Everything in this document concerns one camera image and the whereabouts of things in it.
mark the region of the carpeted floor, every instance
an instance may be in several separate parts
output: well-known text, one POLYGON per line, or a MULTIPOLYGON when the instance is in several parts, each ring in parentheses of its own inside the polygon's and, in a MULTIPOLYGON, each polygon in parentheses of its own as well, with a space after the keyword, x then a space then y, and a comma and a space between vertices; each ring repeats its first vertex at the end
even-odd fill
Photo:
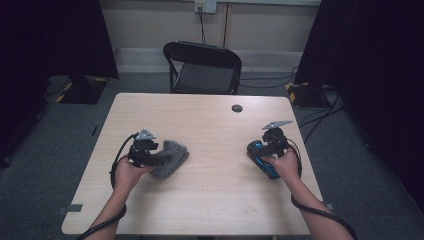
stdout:
MULTIPOLYGON (((289 75, 243 73, 242 78, 289 75)), ((263 87, 289 79, 242 80, 239 95, 287 97, 284 86, 263 87)), ((52 78, 48 92, 64 81, 66 77, 52 78)), ((74 239, 61 232, 64 215, 57 211, 71 203, 114 97, 120 92, 168 91, 167 73, 122 73, 121 80, 107 84, 96 105, 57 104, 57 94, 48 97, 43 117, 12 154, 11 167, 0 170, 0 239, 74 239)), ((327 94, 331 102, 336 99, 335 91, 327 94)), ((342 106, 338 100, 334 109, 342 106)), ((316 109, 293 111, 299 124, 325 113, 316 109)), ((304 138, 314 123, 301 127, 304 138)), ((336 214, 355 228, 359 239, 424 239, 423 216, 366 144, 360 127, 343 109, 326 117, 310 135, 305 145, 324 201, 335 206, 336 214)))

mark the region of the gray rag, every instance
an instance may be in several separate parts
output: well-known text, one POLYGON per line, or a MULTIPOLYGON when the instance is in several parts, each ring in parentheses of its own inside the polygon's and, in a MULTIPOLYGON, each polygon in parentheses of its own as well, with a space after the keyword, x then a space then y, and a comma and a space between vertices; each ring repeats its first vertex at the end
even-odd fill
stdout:
POLYGON ((169 158, 165 162, 165 165, 156 167, 155 170, 151 171, 153 177, 164 180, 171 176, 188 158, 187 147, 178 144, 172 140, 165 140, 163 142, 163 150, 159 151, 155 155, 169 158))

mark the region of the black curtain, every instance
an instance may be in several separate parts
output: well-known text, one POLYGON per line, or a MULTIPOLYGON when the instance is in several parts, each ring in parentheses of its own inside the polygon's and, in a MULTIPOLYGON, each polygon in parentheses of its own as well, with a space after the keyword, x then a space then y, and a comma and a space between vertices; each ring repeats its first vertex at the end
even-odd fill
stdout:
POLYGON ((98 0, 0 1, 0 160, 33 122, 50 76, 118 79, 98 0))
POLYGON ((342 88, 372 149, 424 210, 424 1, 323 0, 296 81, 342 88))

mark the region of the electrical outlet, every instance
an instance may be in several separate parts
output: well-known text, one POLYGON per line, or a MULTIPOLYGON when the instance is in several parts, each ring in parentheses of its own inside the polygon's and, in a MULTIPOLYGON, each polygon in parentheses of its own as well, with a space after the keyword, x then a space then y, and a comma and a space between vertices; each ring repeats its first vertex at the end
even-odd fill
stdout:
POLYGON ((205 1, 194 1, 194 12, 200 12, 199 9, 202 9, 202 13, 206 13, 205 1))
POLYGON ((202 9, 202 13, 216 13, 216 0, 214 1, 194 1, 194 12, 199 12, 199 8, 202 9))

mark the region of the black wire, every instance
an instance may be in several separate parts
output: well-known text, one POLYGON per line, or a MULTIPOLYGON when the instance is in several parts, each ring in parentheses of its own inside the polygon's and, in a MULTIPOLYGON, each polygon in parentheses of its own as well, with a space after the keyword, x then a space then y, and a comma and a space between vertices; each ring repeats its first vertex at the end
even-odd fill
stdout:
POLYGON ((330 106, 330 108, 328 109, 328 111, 324 114, 324 116, 318 118, 318 122, 317 124, 315 124, 315 126, 312 128, 312 130, 308 133, 308 135, 306 136, 305 140, 303 140, 304 143, 306 143, 309 139, 309 137, 311 136, 311 134, 315 131, 315 129, 318 127, 318 125, 322 122, 322 120, 324 120, 325 117, 331 115, 331 110, 336 106, 337 101, 339 100, 340 97, 340 91, 337 93, 337 97, 336 100, 334 100, 334 103, 330 106))
MULTIPOLYGON (((289 148, 291 148, 296 155, 297 163, 298 163, 298 174, 299 174, 299 177, 301 177, 301 175, 302 175, 302 161, 300 159, 300 150, 299 150, 299 148, 297 147, 297 145, 294 141, 292 141, 291 139, 287 139, 287 141, 290 141, 294 145, 294 147, 292 145, 289 145, 289 148)), ((333 221, 336 221, 337 223, 341 224, 343 227, 346 228, 346 230, 350 233, 350 235, 352 236, 353 239, 355 239, 355 240, 358 239, 358 236, 356 235, 356 232, 352 228, 352 226, 350 226, 347 222, 345 222, 343 219, 337 217, 336 215, 322 211, 322 210, 319 210, 319 209, 316 209, 316 208, 311 208, 311 207, 307 207, 305 205, 302 205, 294 199, 293 195, 291 195, 291 202, 293 203, 293 205, 295 207, 297 207, 301 210, 304 210, 304 211, 307 211, 307 212, 310 212, 310 213, 314 213, 314 214, 329 218, 333 221)))
MULTIPOLYGON (((329 115, 333 115, 334 113, 339 112, 340 110, 344 109, 344 107, 345 107, 345 106, 344 106, 344 105, 342 105, 342 106, 341 106, 340 108, 338 108, 337 110, 332 111, 329 115)), ((307 121, 307 122, 305 122, 305 123, 303 123, 303 124, 299 124, 299 128, 300 128, 300 127, 303 127, 303 126, 305 126, 305 125, 307 125, 307 124, 309 124, 309 123, 313 123, 313 122, 315 122, 315 121, 318 121, 318 120, 320 120, 322 117, 324 117, 324 116, 314 118, 314 119, 309 120, 309 121, 307 121)))
POLYGON ((203 8, 198 7, 197 10, 199 10, 200 24, 202 25, 202 43, 206 45, 205 30, 203 29, 203 8))
POLYGON ((286 81, 286 82, 284 82, 284 83, 281 83, 281 84, 278 84, 278 85, 274 85, 274 86, 257 87, 257 86, 247 86, 247 85, 243 85, 243 84, 240 84, 239 86, 240 86, 240 87, 247 87, 247 88, 276 88, 276 87, 281 87, 281 86, 283 86, 283 85, 285 85, 285 84, 289 83, 289 82, 293 79, 293 76, 295 76, 295 75, 290 75, 290 76, 283 77, 283 78, 272 78, 272 79, 284 79, 284 78, 290 78, 288 81, 286 81))
POLYGON ((53 92, 51 92, 51 93, 47 93, 46 95, 44 95, 43 96, 43 98, 46 98, 46 97, 50 97, 51 95, 54 95, 54 94, 56 94, 57 92, 59 92, 61 89, 63 89, 65 86, 66 86, 66 84, 69 82, 69 76, 68 76, 68 78, 66 79, 66 81, 62 84, 62 86, 60 86, 58 89, 56 89, 55 91, 53 91, 53 92))
POLYGON ((228 3, 227 2, 227 6, 225 7, 225 23, 224 23, 224 41, 223 41, 223 43, 222 43, 222 46, 225 48, 225 45, 226 45, 226 41, 227 41, 227 34, 225 34, 226 32, 227 32, 227 26, 229 25, 229 23, 228 23, 228 9, 230 9, 230 3, 228 3))
POLYGON ((293 205, 301 210, 310 212, 310 213, 314 213, 326 218, 329 218, 333 221, 336 221, 337 223, 341 224, 344 228, 346 228, 346 230, 350 233, 350 235, 352 236, 353 239, 358 239, 358 236, 356 235, 355 230, 352 228, 352 226, 350 226, 347 222, 345 222, 343 219, 337 217, 336 215, 332 214, 332 213, 328 213, 316 208, 311 208, 311 207, 307 207, 304 206, 302 204, 300 204, 299 202, 296 201, 296 199, 294 199, 293 195, 291 196, 291 202, 293 203, 293 205))
POLYGON ((290 76, 285 76, 285 77, 267 77, 267 78, 240 78, 240 80, 272 80, 272 79, 286 79, 286 78, 292 78, 294 76, 296 76, 296 73, 294 72, 294 70, 296 68, 298 68, 299 66, 293 67, 292 71, 291 71, 291 75, 290 76))
MULTIPOLYGON (((124 141, 124 143, 121 145, 121 148, 118 151, 118 154, 116 155, 115 160, 113 161, 112 169, 110 171, 110 181, 111 181, 111 184, 112 184, 112 189, 115 189, 115 172, 116 172, 116 168, 118 167, 119 161, 122 159, 122 158, 120 159, 119 156, 121 156, 122 150, 124 149, 125 145, 127 145, 128 141, 131 140, 132 138, 135 138, 136 136, 137 136, 137 134, 133 134, 133 135, 129 136, 124 141)), ((104 221, 104 222, 102 222, 102 223, 100 223, 100 224, 98 224, 94 227, 91 227, 90 229, 85 231, 83 234, 81 234, 77 238, 77 240, 84 239, 84 238, 90 236, 91 234, 93 234, 97 231, 100 231, 101 229, 109 226, 110 224, 112 224, 116 221, 119 221, 119 219, 123 218, 126 213, 127 213, 127 205, 124 205, 124 208, 122 208, 121 212, 117 216, 115 216, 115 217, 113 217, 109 220, 106 220, 106 221, 104 221)))
POLYGON ((310 117, 310 116, 312 116, 312 115, 315 115, 315 114, 323 113, 323 112, 325 112, 325 111, 326 111, 326 109, 322 109, 322 110, 318 110, 318 111, 316 111, 316 112, 313 112, 313 113, 310 113, 310 114, 308 114, 308 115, 304 116, 304 117, 302 118, 302 120, 298 123, 299 127, 300 127, 300 125, 302 125, 303 121, 305 121, 308 117, 310 117))

